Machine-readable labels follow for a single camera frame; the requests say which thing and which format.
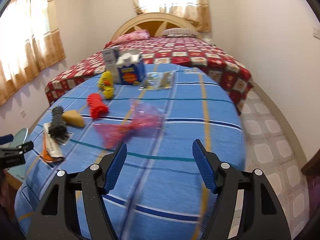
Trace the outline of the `orange white snack wrapper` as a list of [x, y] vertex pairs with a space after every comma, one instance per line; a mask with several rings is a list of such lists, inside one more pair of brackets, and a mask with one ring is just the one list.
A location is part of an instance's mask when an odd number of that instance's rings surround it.
[[57, 163], [64, 160], [64, 156], [61, 150], [62, 145], [66, 145], [67, 142], [73, 136], [73, 133], [66, 132], [62, 138], [54, 139], [49, 134], [49, 127], [51, 123], [43, 124], [43, 150], [41, 158], [46, 163]]

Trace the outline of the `yellow sponge wedge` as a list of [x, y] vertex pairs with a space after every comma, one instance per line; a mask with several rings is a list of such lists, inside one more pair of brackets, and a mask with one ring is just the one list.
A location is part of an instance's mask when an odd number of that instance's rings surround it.
[[80, 128], [83, 128], [85, 126], [83, 117], [76, 110], [65, 111], [62, 114], [62, 118], [68, 125]]

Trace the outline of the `pink plastic bag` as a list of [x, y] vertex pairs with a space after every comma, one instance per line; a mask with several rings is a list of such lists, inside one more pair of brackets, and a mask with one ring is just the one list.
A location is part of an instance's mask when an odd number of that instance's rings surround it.
[[131, 100], [131, 120], [120, 124], [95, 124], [95, 130], [101, 135], [105, 148], [114, 148], [120, 142], [137, 133], [154, 131], [162, 127], [164, 113], [156, 106]]

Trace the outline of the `red foam net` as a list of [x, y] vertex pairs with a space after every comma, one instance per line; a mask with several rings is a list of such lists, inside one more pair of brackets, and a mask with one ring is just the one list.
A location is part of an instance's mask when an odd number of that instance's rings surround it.
[[93, 119], [100, 118], [109, 113], [108, 106], [104, 104], [101, 95], [98, 93], [89, 94], [87, 104], [89, 105], [90, 115]]

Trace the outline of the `light blue trash bin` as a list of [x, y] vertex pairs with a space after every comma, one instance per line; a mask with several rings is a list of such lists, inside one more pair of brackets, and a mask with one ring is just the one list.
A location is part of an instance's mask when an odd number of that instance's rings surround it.
[[[15, 135], [12, 142], [9, 143], [9, 147], [16, 147], [26, 142], [29, 130], [27, 128], [20, 129]], [[19, 165], [12, 167], [8, 170], [9, 174], [21, 183], [25, 181], [25, 165]]]

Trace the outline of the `blue plaid blanket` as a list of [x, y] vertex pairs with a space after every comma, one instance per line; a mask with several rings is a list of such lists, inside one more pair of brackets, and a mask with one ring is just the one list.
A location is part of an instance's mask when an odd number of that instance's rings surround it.
[[147, 65], [148, 72], [174, 71], [170, 89], [142, 91], [137, 86], [116, 85], [108, 100], [109, 113], [92, 119], [86, 99], [98, 91], [98, 77], [70, 90], [56, 104], [79, 110], [83, 128], [61, 146], [64, 160], [48, 164], [41, 157], [43, 124], [52, 119], [47, 111], [29, 135], [34, 149], [25, 156], [25, 181], [15, 198], [19, 226], [27, 232], [33, 211], [57, 171], [83, 171], [110, 152], [95, 124], [120, 124], [131, 120], [131, 100], [150, 103], [164, 113], [160, 129], [137, 133], [125, 140], [127, 158], [115, 188], [104, 197], [108, 215], [120, 239], [199, 239], [210, 217], [215, 196], [204, 186], [192, 154], [201, 140], [206, 150], [242, 170], [245, 135], [227, 93], [203, 72], [184, 74], [173, 64]]

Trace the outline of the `yellow crumpled plastic wrapper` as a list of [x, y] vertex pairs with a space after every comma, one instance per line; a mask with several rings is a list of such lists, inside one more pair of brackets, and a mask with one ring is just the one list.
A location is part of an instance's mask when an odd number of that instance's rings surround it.
[[113, 77], [110, 71], [105, 71], [98, 81], [98, 87], [102, 91], [105, 99], [111, 99], [114, 96]]

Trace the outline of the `clear gold packet right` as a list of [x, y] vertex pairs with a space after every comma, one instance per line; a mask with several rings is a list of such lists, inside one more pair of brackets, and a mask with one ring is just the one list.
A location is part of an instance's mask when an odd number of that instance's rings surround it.
[[157, 78], [156, 82], [156, 89], [170, 89], [172, 87], [174, 77], [174, 71], [159, 73], [159, 77]]

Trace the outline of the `clear gold packet left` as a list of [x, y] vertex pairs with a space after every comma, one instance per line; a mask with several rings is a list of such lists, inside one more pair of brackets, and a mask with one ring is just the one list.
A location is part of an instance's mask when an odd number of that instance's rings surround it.
[[158, 72], [149, 72], [140, 84], [139, 90], [158, 90], [161, 75]]

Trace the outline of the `white far blanket label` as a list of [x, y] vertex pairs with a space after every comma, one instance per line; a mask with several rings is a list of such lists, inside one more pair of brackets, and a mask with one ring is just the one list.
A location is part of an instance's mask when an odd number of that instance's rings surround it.
[[193, 69], [185, 69], [184, 74], [197, 74], [198, 75], [199, 72], [196, 70], [193, 70]]

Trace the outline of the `blue milk carton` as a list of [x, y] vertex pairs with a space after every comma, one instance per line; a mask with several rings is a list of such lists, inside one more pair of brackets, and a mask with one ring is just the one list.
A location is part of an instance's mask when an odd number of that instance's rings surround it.
[[146, 76], [143, 57], [138, 49], [121, 51], [116, 68], [122, 85], [140, 85]]

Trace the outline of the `red patterned bed cover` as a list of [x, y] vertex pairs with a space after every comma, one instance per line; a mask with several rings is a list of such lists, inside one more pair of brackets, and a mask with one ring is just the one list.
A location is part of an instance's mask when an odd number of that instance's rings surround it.
[[[151, 37], [120, 45], [122, 51], [138, 49], [145, 64], [178, 64], [197, 67], [217, 82], [229, 95], [239, 113], [252, 89], [250, 71], [232, 55], [195, 37]], [[49, 81], [44, 89], [49, 104], [89, 78], [102, 73], [105, 63], [97, 52], [71, 66]]]

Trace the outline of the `pink pillow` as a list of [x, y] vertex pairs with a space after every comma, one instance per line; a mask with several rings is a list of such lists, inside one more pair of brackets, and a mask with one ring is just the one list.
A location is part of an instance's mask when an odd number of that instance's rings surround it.
[[122, 44], [130, 41], [136, 40], [147, 40], [150, 38], [150, 34], [147, 30], [137, 30], [128, 34], [124, 34], [116, 38], [113, 42], [114, 44]]

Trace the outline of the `striped pillow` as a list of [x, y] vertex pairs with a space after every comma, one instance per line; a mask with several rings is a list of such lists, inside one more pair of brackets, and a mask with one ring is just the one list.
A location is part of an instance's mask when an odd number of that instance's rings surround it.
[[162, 36], [193, 36], [198, 37], [199, 33], [196, 30], [188, 28], [170, 28], [162, 32]]

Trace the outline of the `white wall switch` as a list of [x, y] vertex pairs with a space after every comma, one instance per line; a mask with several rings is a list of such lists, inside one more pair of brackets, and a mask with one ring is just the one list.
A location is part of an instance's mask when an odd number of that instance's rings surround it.
[[312, 35], [314, 38], [320, 39], [320, 29], [313, 27]]

